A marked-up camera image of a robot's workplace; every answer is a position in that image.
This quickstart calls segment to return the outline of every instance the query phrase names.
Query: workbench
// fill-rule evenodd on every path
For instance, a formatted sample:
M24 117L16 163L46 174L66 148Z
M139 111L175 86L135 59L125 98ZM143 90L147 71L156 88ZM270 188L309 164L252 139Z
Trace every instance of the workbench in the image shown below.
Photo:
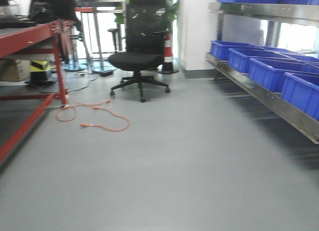
M63 75L61 71L60 56L62 53L71 53L70 30L73 26L71 21L53 21L46 24L28 28L6 28L0 30L0 58L8 55L30 55L52 54L54 56L56 73L59 84L59 92L38 95L1 96L0 101L5 100L26 100L43 99L41 104L24 121L24 123L13 133L13 135L0 147L0 165L8 158L14 148L28 131L32 128L37 119L50 105L53 99L60 98L62 106L67 104L66 89L64 88ZM39 44L48 42L51 47L40 48Z

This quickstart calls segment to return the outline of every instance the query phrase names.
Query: white wall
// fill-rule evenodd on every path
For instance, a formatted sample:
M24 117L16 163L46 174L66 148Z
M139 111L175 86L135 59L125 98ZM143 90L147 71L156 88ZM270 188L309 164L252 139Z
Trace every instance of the white wall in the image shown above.
M178 59L185 70L212 69L205 59L210 41L217 39L217 15L208 4L216 0L180 0Z

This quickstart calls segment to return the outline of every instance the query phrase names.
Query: orange cable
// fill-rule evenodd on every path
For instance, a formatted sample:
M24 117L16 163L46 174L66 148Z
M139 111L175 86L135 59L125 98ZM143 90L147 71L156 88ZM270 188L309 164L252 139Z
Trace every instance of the orange cable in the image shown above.
M77 101L77 100L76 100L74 97L72 97L71 95L70 95L70 98L73 99L73 100L74 100L76 103L78 103L78 104L77 104L77 105L68 105L68 106L65 106L65 107L59 109L59 110L56 112L56 114L55 114L55 118L56 118L58 121L61 121L61 122L69 122L69 121L75 120L75 118L76 118L76 116L77 116L76 107L78 107L78 106L89 106L89 107L92 107L92 108L95 109L95 110L105 110L105 111L109 112L111 115L113 115L113 116L115 116L115 117L118 117L118 118L120 118L120 119L126 120L126 122L127 122L128 124L127 124L126 127L121 128L121 129L111 129L111 128L108 128L108 127L102 126L102 125L94 125L94 124L89 125L89 124L84 124L84 123L83 123L83 124L81 124L81 127L83 127L83 128L86 128L86 127L99 127L99 128L102 128L102 129L105 129L105 130L108 130L108 131L119 132L119 131L126 130L126 129L130 126L130 124L131 124L130 120L129 120L127 117L118 115L118 114L112 112L112 111L109 110L109 109L105 109L105 108L99 107L100 105L110 103L110 102L111 102L110 99L107 99L106 101L104 101L104 102L102 102L102 103L99 103L99 104L85 104L85 103L82 103L82 102L80 102L80 101ZM70 119L65 119L65 120L64 120L64 119L61 119L61 118L59 117L59 113L60 113L61 111L63 111L63 110L67 110L67 109L70 109L70 108L73 109L73 111L74 111L73 117L70 118Z

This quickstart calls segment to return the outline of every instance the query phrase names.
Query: cardboard box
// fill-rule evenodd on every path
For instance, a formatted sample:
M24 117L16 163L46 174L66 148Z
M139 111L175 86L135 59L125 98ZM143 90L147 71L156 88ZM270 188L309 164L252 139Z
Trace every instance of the cardboard box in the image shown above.
M30 77L29 60L0 60L0 80L22 81Z

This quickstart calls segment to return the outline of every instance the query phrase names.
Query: metal shelf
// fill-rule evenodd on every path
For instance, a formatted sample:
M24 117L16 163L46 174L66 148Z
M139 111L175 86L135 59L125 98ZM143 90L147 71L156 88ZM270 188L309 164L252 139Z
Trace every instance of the metal shelf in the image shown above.
M210 53L206 54L206 59L219 72L227 76L248 93L252 94L256 99L293 125L315 144L319 144L319 121L281 99L280 95L265 89L248 78L245 74L231 68L225 62L220 61Z
M290 24L319 27L318 5L219 3L208 6L212 13L231 14Z

